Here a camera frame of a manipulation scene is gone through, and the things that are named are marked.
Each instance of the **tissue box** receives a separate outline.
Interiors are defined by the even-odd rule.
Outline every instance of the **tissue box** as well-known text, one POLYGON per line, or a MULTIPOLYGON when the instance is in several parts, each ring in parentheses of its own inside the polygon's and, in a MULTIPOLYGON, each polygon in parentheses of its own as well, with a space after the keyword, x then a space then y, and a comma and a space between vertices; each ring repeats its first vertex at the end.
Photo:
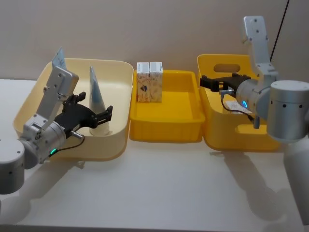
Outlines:
POLYGON ((137 101, 150 102, 149 62, 137 63, 137 101))
POLYGON ((150 62, 150 101, 162 102, 162 62, 150 62))

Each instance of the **black cable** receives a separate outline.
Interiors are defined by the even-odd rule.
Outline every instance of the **black cable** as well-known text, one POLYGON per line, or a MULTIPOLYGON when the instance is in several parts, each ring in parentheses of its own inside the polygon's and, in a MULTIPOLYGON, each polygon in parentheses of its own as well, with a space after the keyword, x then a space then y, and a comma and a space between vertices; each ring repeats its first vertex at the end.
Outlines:
POLYGON ((284 9, 284 13, 283 13, 283 17, 282 17, 282 20, 281 20, 281 23, 280 23, 279 31, 278 31, 278 34, 277 34, 277 37, 276 37, 276 41, 275 41, 274 47, 272 48, 272 52, 271 52, 271 55, 270 55, 270 61, 271 61, 272 56, 274 55, 274 52, 275 52, 275 48, 276 48, 276 45, 277 45, 277 41, 278 41, 278 38, 279 38, 279 34, 280 34, 280 31, 281 31, 281 28, 282 28, 282 25, 283 25, 283 21, 284 21, 285 14, 286 14, 286 11, 288 9, 289 3, 290 3, 290 0, 287 1, 285 9, 284 9))
POLYGON ((246 113, 246 112, 243 112, 243 111, 241 111, 241 110, 230 110, 230 109, 227 109, 226 106, 225 106, 224 103, 223 103, 223 99, 221 99, 221 104, 222 104, 222 106, 223 106, 223 108, 224 108, 225 110, 227 110, 227 111, 229 111, 229 112, 238 112, 238 113, 242 113, 242 114, 246 115, 246 116, 248 117, 248 119, 249 119, 251 122, 253 122, 254 118, 253 118, 250 114, 248 114, 248 113, 246 113))
POLYGON ((56 150, 54 149, 54 150, 52 151, 52 153, 49 155, 49 157, 52 157, 54 154, 56 154, 56 153, 59 152, 59 151, 64 151, 64 150, 76 148, 76 147, 82 145, 82 144, 84 143, 84 141, 85 141, 85 137, 83 137, 82 141, 81 141, 78 145, 65 147, 65 148, 62 148, 62 149, 59 149, 59 150, 58 150, 58 149, 56 149, 56 150))

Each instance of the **yellow plastic tray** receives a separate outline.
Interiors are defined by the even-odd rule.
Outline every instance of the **yellow plastic tray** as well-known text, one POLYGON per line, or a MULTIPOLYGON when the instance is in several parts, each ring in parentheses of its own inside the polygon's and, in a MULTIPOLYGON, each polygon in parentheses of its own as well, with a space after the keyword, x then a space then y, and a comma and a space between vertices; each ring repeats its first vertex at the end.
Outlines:
MULTIPOLYGON (((232 73, 246 74, 257 79, 251 70, 249 56, 204 54, 197 58, 199 78, 231 76, 232 73)), ((254 129, 245 115, 232 114, 223 109, 219 93, 200 87, 199 93, 206 120, 203 124, 205 142, 213 149, 232 149, 245 151, 271 151, 279 147, 279 143, 271 139, 266 132, 266 124, 262 121, 260 129, 254 129)), ((226 95, 224 101, 235 101, 226 95)))
POLYGON ((130 139, 148 142, 201 141, 202 113, 193 72, 163 71, 163 101, 137 102, 134 71, 130 139))
MULTIPOLYGON (((79 76, 74 94, 86 92, 86 99, 80 102, 89 107, 89 68, 96 71, 98 84, 106 106, 112 105, 112 120, 109 122, 112 131, 106 136, 94 136, 89 128, 81 128, 79 133, 85 135, 84 143, 74 149, 61 151, 53 159, 69 160, 110 160, 118 157, 126 147, 128 119, 132 94, 133 67, 122 61, 95 59, 66 59, 68 70, 79 76)), ((51 63, 42 71, 38 81, 19 110, 14 128, 20 136, 24 123, 36 112, 43 96, 43 87, 51 73, 51 63)), ((79 143, 74 137, 67 139, 63 147, 79 143)))

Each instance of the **tabletop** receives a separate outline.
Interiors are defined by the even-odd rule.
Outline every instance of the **tabletop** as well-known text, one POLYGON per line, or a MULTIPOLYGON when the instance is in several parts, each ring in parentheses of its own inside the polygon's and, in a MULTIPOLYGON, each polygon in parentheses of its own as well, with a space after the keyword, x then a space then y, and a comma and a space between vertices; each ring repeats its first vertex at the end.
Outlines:
MULTIPOLYGON (((17 138, 12 122, 34 83, 0 80, 0 136, 17 138)), ((282 158, 281 152, 215 151, 204 141, 128 140, 111 161, 47 161, 26 170, 18 192, 0 195, 0 231, 8 224, 57 231, 302 231, 282 158)))

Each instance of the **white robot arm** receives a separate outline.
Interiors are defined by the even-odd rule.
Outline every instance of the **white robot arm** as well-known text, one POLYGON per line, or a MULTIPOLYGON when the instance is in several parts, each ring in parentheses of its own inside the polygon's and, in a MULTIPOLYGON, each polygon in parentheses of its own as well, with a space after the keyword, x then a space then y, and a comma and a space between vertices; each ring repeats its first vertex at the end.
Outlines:
POLYGON ((62 49, 53 60, 53 69, 43 88, 44 95, 37 112, 24 124, 18 140, 0 138, 0 194, 19 190, 24 183, 24 170, 43 163, 55 154, 70 136, 84 137, 76 131, 82 127, 96 128, 112 118, 112 106, 95 114, 78 104, 85 92, 73 95, 78 76, 66 70, 62 49), (63 104, 62 113, 57 112, 63 104))
POLYGON ((259 80, 245 75, 200 80, 202 87, 236 98, 243 107, 254 113, 248 116, 254 128, 259 118, 267 121, 267 133, 285 143, 284 166, 303 224, 309 225, 309 83, 280 80, 270 63, 267 32, 262 16, 243 19, 243 43, 248 46, 253 72, 259 80))

